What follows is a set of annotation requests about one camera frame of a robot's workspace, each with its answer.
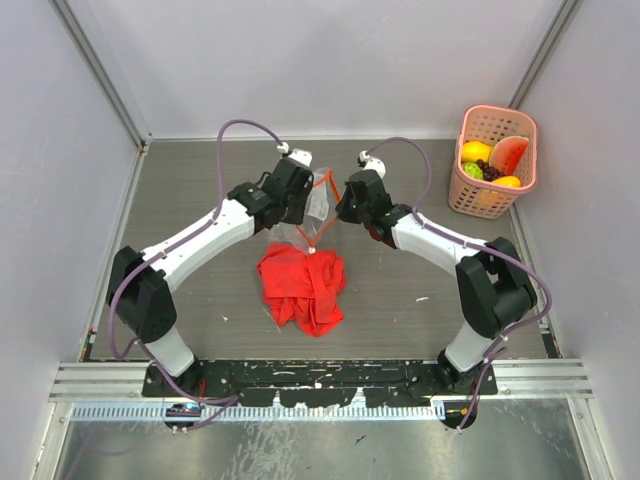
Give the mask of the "clear zip bag orange zipper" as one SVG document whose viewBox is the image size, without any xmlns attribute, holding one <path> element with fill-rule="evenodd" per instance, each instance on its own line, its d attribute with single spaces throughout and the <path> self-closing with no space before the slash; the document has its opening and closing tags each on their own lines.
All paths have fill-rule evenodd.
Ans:
<svg viewBox="0 0 640 480">
<path fill-rule="evenodd" d="M 267 234 L 270 243 L 293 246 L 313 254 L 322 236 L 337 221 L 335 208 L 341 200 L 334 171 L 324 167 L 313 173 L 314 183 L 306 200 L 301 225 L 280 223 Z"/>
</svg>

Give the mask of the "green custard apple toy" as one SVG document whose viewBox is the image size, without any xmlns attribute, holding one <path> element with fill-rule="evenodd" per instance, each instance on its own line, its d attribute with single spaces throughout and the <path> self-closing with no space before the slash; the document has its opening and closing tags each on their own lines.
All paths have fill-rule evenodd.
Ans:
<svg viewBox="0 0 640 480">
<path fill-rule="evenodd" d="M 473 162 L 463 163 L 462 170 L 470 178 L 473 178 L 476 180 L 484 179 L 483 169 L 477 163 L 473 163 Z"/>
</svg>

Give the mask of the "pink plastic basket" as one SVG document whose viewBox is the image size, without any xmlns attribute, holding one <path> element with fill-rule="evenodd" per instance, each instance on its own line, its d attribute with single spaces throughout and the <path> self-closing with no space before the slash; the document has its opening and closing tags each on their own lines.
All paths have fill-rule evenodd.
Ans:
<svg viewBox="0 0 640 480">
<path fill-rule="evenodd" d="M 475 105 L 464 114 L 449 186 L 449 206 L 496 219 L 537 180 L 537 125 L 527 114 Z"/>
</svg>

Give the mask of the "watermelon slice toy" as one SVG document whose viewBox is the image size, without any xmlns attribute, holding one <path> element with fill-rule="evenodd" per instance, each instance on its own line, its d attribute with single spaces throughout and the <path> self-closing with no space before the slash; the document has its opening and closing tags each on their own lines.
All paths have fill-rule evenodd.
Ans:
<svg viewBox="0 0 640 480">
<path fill-rule="evenodd" d="M 506 175 L 515 172 L 522 156 L 528 148 L 530 140 L 524 136 L 510 136 L 501 139 L 492 150 L 489 164 Z"/>
</svg>

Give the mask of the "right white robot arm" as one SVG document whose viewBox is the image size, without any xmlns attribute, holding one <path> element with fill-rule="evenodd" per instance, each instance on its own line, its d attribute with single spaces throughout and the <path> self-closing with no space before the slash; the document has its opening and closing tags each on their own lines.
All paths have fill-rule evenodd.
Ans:
<svg viewBox="0 0 640 480">
<path fill-rule="evenodd" d="M 464 323 L 439 353 L 436 367 L 437 382 L 449 393 L 462 393 L 473 383 L 491 343 L 537 304 L 509 240 L 459 236 L 410 206 L 393 203 L 374 170 L 349 177 L 336 213 L 342 222 L 364 226 L 372 239 L 417 255 L 456 280 Z"/>
</svg>

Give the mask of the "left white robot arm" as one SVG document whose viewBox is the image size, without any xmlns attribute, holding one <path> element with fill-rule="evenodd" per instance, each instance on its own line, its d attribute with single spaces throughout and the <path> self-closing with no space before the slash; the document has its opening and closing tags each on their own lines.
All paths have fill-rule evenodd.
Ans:
<svg viewBox="0 0 640 480">
<path fill-rule="evenodd" d="M 311 162 L 310 152 L 295 149 L 263 183 L 236 186 L 217 209 L 176 235 L 141 252 L 125 246 L 115 255 L 106 297 L 108 329 L 121 320 L 176 395 L 195 394 L 204 375 L 178 332 L 174 292 L 227 248 L 279 223 L 300 224 L 313 185 Z"/>
</svg>

